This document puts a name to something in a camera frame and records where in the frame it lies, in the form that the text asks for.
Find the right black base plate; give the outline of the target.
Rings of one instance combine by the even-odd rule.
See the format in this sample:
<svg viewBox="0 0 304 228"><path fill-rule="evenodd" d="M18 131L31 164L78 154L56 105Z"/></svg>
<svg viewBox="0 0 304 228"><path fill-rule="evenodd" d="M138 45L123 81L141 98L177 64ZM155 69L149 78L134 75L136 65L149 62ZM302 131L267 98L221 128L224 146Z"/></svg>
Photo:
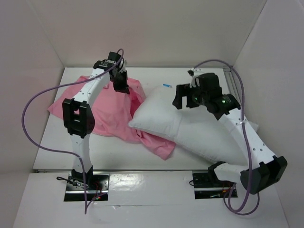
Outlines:
<svg viewBox="0 0 304 228"><path fill-rule="evenodd" d="M192 180L189 181L189 185L194 188L196 200L223 198L226 193L229 193L233 184L229 181L213 182L206 171L193 172Z"/></svg>

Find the pink satin pillowcase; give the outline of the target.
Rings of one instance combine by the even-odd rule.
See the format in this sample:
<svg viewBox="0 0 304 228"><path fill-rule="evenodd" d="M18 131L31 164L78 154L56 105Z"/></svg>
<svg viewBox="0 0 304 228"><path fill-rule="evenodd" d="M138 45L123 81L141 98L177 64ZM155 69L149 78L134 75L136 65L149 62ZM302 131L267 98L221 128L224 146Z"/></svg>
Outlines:
<svg viewBox="0 0 304 228"><path fill-rule="evenodd" d="M176 143L128 126L135 111L146 99L139 80L128 78L128 85L129 95L114 91L112 82L101 90L91 108L95 118L93 133L142 144L163 160L168 159Z"/></svg>

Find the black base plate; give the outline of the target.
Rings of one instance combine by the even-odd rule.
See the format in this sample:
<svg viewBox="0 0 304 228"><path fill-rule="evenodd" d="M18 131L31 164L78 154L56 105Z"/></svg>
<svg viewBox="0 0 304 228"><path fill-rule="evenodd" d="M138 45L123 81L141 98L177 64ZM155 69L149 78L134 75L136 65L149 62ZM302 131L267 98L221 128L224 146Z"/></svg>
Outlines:
<svg viewBox="0 0 304 228"><path fill-rule="evenodd" d="M82 182L74 180L71 174L67 178L57 176L57 181L66 183L64 202L85 201L84 189L86 189L88 202L93 198L95 198L95 201L108 201L110 175L100 172L94 172L93 174L91 182L86 186Z"/></svg>
<svg viewBox="0 0 304 228"><path fill-rule="evenodd" d="M229 193L233 184L229 181L213 182L206 171L193 172L192 180L189 181L189 185L194 188L196 200L223 198L226 193Z"/></svg>

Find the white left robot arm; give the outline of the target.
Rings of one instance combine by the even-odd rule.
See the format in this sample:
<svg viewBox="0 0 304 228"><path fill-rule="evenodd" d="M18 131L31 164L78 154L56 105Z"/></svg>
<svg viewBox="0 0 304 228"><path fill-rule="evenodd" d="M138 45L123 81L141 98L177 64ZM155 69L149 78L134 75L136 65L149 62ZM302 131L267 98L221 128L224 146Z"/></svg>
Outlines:
<svg viewBox="0 0 304 228"><path fill-rule="evenodd" d="M114 91L130 93L122 49L110 52L107 59L98 60L79 92L62 102L64 127L72 140L73 153L77 155L71 176L84 190L91 188L94 183L89 148L90 134L95 127L92 106L101 90L110 82L113 83Z"/></svg>

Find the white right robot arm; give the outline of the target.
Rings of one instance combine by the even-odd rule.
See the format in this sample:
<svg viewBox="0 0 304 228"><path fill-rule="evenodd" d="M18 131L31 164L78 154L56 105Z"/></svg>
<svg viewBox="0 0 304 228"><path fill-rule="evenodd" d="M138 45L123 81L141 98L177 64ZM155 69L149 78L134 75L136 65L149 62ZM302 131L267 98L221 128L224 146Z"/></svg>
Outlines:
<svg viewBox="0 0 304 228"><path fill-rule="evenodd" d="M196 73L188 71L192 80L189 84L176 86L172 104L182 108L182 98L187 98L186 106L196 108L205 106L235 140L247 158L247 165L232 165L220 161L211 165L207 175L208 183L218 186L223 181L241 183L252 195L277 183L286 167L284 156L277 157L261 140L247 121L243 106L232 94L224 94L215 73Z"/></svg>

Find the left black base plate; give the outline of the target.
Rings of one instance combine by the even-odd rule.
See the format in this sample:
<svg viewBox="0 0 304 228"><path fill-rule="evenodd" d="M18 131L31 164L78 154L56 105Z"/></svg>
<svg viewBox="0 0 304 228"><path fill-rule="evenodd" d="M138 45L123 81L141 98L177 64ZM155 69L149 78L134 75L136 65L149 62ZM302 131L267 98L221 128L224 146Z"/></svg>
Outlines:
<svg viewBox="0 0 304 228"><path fill-rule="evenodd" d="M74 180L71 174L67 178L57 176L57 181L66 183L64 202L85 201L84 189L86 189L88 202L93 198L95 198L95 201L108 201L110 175L100 172L94 172L93 174L91 182L86 186L82 182Z"/></svg>

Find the white pillow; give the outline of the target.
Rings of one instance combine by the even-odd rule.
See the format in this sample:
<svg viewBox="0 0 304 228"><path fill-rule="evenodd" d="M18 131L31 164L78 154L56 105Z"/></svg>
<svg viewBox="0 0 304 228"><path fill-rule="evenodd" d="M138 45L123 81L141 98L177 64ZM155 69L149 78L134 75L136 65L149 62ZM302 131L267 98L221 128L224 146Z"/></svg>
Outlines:
<svg viewBox="0 0 304 228"><path fill-rule="evenodd" d="M129 127L167 139L209 162L246 165L247 160L224 125L199 106L176 109L175 89L156 87L135 111Z"/></svg>

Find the aluminium frame rail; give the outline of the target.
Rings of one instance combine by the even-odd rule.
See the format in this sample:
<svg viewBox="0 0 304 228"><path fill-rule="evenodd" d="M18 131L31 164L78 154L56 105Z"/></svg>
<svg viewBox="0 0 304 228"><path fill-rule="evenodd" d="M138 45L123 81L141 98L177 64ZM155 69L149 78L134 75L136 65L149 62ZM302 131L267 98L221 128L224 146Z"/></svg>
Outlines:
<svg viewBox="0 0 304 228"><path fill-rule="evenodd" d="M240 107L242 107L242 96L241 93L238 91L237 87L237 77L234 75L233 71L228 67L223 67L225 79L228 85L229 92L236 98L236 100L239 102Z"/></svg>

